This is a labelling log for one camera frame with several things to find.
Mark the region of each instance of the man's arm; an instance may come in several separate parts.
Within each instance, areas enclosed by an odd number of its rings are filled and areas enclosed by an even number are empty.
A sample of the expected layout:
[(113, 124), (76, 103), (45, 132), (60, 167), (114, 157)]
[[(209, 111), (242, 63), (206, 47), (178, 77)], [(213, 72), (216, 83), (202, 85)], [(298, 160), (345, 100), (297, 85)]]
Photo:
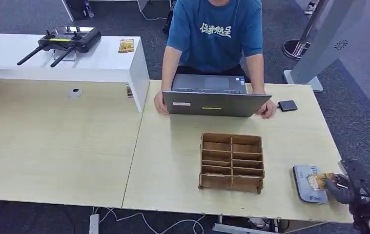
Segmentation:
[(264, 57), (256, 54), (246, 57), (248, 73), (251, 79), (251, 87), (255, 94), (265, 94), (264, 90)]
[(182, 0), (178, 0), (173, 10), (169, 37), (166, 42), (164, 60), (162, 62), (162, 85), (161, 90), (154, 98), (155, 107), (158, 112), (168, 114), (166, 105), (162, 97), (162, 91), (172, 89), (172, 81), (178, 68), (179, 60), (188, 47), (190, 38), (189, 18), (186, 13), (186, 7)]
[(173, 77), (178, 68), (182, 51), (173, 47), (165, 48), (164, 60), (162, 62), (162, 86), (161, 90), (171, 90)]
[[(248, 15), (247, 25), (243, 33), (242, 48), (246, 56), (253, 93), (265, 94), (261, 2), (252, 1), (252, 3), (254, 5), (250, 9), (255, 10)], [(257, 111), (257, 114), (262, 115), (263, 118), (270, 118), (276, 109), (276, 105), (269, 100)]]

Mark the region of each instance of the cardboard compartment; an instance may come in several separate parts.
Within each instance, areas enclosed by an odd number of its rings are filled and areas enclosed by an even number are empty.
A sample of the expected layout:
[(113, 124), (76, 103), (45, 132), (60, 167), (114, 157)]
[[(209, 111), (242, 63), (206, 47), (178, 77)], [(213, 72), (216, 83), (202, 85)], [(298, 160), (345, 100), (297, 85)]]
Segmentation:
[(234, 167), (232, 168), (234, 176), (258, 176), (264, 178), (264, 170), (254, 168)]
[(199, 188), (261, 192), (264, 161), (261, 137), (204, 133)]
[(232, 153), (232, 159), (240, 160), (253, 160), (253, 161), (263, 161), (262, 154), (251, 154), (251, 153)]
[(202, 174), (219, 174), (219, 175), (231, 175), (230, 167), (220, 167), (211, 165), (202, 165)]
[(202, 135), (202, 141), (231, 144), (231, 136), (228, 134), (205, 133)]
[(207, 133), (201, 139), (203, 150), (231, 151), (231, 136)]
[(235, 176), (232, 178), (232, 182), (232, 186), (236, 190), (257, 192), (260, 194), (263, 189), (263, 179), (260, 177)]
[(231, 152), (202, 150), (202, 165), (231, 167)]
[(243, 168), (253, 168), (253, 169), (264, 169), (263, 162), (260, 161), (250, 161), (250, 160), (240, 160), (240, 159), (233, 159), (232, 160), (232, 167), (243, 167)]
[(218, 143), (218, 142), (204, 142), (202, 144), (202, 149), (231, 152), (231, 144), (224, 144), (224, 143)]
[(259, 136), (233, 136), (232, 151), (240, 153), (262, 154), (261, 137)]
[(230, 176), (220, 175), (200, 175), (200, 186), (199, 188), (217, 188), (217, 189), (231, 189), (232, 178)]

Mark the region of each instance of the light wood desk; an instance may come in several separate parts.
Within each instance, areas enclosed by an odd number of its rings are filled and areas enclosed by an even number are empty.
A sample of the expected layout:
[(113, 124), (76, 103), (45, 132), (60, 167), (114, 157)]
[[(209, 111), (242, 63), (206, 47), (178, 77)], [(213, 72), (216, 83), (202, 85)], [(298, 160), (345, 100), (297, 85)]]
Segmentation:
[(0, 200), (120, 208), (141, 117), (124, 83), (0, 79)]
[[(153, 98), (160, 81), (151, 81), (122, 208), (290, 220), (349, 223), (348, 206), (308, 204), (297, 194), (292, 167), (318, 166), (339, 172), (340, 160), (325, 119), (308, 85), (268, 84), (274, 102), (295, 100), (298, 110), (274, 118), (171, 115), (157, 113)], [(198, 189), (203, 132), (263, 138), (264, 189), (260, 195)]]

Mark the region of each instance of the white label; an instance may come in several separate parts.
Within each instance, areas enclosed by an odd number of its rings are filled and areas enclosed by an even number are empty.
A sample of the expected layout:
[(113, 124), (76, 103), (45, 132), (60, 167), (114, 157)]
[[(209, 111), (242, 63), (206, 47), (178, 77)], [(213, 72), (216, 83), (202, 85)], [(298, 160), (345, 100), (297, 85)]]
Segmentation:
[(174, 106), (191, 106), (190, 102), (173, 102)]

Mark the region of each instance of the man's hand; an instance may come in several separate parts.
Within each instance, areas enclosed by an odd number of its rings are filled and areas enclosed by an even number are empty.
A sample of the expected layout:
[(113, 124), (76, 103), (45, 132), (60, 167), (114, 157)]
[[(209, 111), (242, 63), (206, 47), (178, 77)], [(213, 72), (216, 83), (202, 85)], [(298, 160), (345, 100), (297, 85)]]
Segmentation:
[(270, 100), (268, 100), (258, 111), (257, 115), (261, 115), (263, 118), (270, 118), (274, 115), (277, 110), (277, 106)]
[(153, 102), (155, 103), (156, 110), (158, 110), (159, 113), (164, 114), (164, 115), (169, 115), (168, 109), (166, 108), (166, 105), (164, 104), (164, 98), (162, 97), (162, 90), (160, 90), (155, 95), (155, 99), (153, 99)]

